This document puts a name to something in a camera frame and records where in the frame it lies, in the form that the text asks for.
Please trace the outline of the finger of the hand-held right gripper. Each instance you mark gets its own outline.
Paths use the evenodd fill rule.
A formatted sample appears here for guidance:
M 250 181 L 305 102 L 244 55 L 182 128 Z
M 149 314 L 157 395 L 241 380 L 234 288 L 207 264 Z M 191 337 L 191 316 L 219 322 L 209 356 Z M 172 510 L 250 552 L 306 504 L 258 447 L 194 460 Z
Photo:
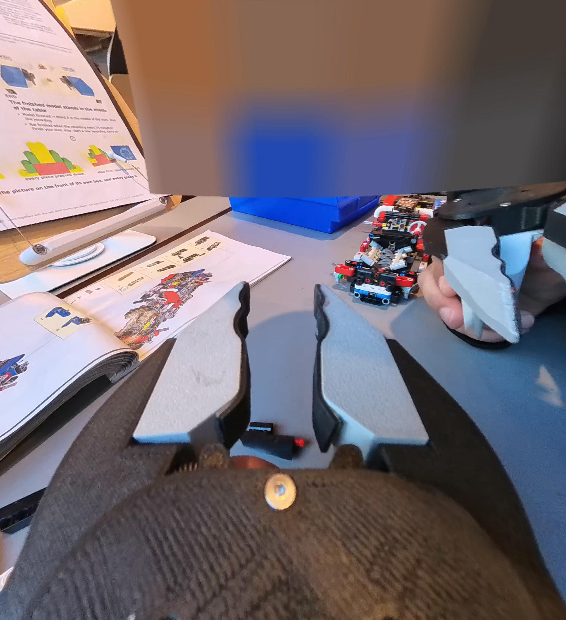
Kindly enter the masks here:
M 520 320 L 511 279 L 497 255 L 498 239 L 488 226 L 463 226 L 444 233 L 447 257 L 444 275 L 460 297 L 464 327 L 480 337 L 483 327 L 515 344 L 520 339 Z
M 515 292 L 520 291 L 532 244 L 542 236 L 543 231 L 523 231 L 500 237 L 500 259 Z

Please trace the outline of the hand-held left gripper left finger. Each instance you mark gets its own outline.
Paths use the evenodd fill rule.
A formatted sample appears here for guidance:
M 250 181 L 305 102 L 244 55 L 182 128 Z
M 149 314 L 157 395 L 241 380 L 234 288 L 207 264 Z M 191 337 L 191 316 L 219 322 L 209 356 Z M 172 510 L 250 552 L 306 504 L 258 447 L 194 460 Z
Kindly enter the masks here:
M 235 285 L 132 374 L 143 405 L 140 444 L 210 443 L 230 449 L 250 420 L 247 282 Z

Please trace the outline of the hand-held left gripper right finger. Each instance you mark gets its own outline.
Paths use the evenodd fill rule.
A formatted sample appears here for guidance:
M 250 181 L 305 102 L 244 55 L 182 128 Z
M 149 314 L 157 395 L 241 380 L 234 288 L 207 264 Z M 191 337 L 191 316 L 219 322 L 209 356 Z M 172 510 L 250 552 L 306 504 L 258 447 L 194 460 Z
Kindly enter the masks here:
M 312 423 L 321 452 L 353 445 L 426 445 L 429 436 L 385 336 L 316 284 Z

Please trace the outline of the toy brick car chassis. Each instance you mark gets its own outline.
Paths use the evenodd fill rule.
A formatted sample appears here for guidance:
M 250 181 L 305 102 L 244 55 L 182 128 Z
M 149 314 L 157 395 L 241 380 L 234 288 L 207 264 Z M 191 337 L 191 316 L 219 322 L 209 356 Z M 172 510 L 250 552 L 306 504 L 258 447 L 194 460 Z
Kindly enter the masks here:
M 335 284 L 363 303 L 396 306 L 418 292 L 418 276 L 429 263 L 423 233 L 447 200 L 443 194 L 384 195 L 379 198 L 359 251 L 334 264 Z

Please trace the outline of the black brick with red pin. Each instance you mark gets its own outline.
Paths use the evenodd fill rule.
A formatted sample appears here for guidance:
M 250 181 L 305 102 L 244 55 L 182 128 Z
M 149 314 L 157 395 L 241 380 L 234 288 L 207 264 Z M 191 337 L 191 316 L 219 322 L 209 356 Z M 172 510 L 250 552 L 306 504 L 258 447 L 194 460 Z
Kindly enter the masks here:
M 251 422 L 240 437 L 242 445 L 286 461 L 299 456 L 309 441 L 302 437 L 282 435 L 271 422 Z

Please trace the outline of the grey desk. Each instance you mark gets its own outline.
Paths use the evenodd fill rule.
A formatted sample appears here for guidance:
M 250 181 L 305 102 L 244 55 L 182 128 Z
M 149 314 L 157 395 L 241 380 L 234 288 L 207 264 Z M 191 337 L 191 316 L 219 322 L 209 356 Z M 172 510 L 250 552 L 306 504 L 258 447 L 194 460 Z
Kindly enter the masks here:
M 566 619 L 493 448 L 387 343 L 428 443 L 341 445 L 292 470 L 241 469 L 218 442 L 137 443 L 132 374 L 163 344 L 59 464 L 0 619 Z

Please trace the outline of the person's right hand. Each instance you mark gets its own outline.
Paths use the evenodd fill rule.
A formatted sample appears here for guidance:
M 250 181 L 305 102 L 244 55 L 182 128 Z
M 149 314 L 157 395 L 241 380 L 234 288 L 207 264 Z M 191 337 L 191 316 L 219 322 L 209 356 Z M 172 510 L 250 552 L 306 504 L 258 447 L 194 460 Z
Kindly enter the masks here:
M 519 291 L 518 309 L 524 333 L 532 328 L 538 315 L 566 298 L 566 282 L 545 263 L 542 243 L 543 238 L 540 238 L 531 245 L 527 270 Z M 465 329 L 461 300 L 445 280 L 441 259 L 432 258 L 427 269 L 419 275 L 418 284 L 428 306 L 459 339 L 485 350 L 503 350 L 511 346 L 511 343 L 487 327 L 480 337 L 475 337 L 471 330 Z

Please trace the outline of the open instruction booklet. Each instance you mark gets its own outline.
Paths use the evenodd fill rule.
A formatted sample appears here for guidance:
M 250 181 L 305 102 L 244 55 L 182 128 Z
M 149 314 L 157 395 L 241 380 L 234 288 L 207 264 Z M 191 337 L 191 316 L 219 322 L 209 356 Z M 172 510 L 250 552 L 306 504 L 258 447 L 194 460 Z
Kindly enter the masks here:
M 116 383 L 239 282 L 289 257 L 212 231 L 82 288 L 0 306 L 0 462 L 57 408 Z

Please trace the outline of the blue plastic bin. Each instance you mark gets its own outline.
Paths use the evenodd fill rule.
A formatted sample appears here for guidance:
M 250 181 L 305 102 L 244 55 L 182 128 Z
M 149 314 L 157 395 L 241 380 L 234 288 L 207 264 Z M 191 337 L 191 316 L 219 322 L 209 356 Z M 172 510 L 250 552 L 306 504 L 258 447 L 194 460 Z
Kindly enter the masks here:
M 234 212 L 331 234 L 374 210 L 380 196 L 229 200 Z

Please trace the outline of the white document stand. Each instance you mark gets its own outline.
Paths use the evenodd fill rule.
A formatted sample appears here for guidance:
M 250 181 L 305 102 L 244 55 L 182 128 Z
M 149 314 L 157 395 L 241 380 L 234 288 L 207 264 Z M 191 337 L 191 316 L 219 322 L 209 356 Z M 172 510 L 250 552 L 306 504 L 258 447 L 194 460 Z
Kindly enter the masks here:
M 99 243 L 179 205 L 179 198 L 156 195 L 116 208 L 111 215 L 82 214 L 60 221 L 19 227 L 0 206 L 0 283 L 32 274 L 57 260 Z

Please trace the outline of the printed instruction sheet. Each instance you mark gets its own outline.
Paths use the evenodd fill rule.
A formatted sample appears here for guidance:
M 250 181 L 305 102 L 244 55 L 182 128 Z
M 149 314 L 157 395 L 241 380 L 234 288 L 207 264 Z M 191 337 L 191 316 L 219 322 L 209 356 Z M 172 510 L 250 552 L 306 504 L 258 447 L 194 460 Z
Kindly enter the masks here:
M 101 74 L 43 1 L 0 1 L 0 231 L 154 198 Z

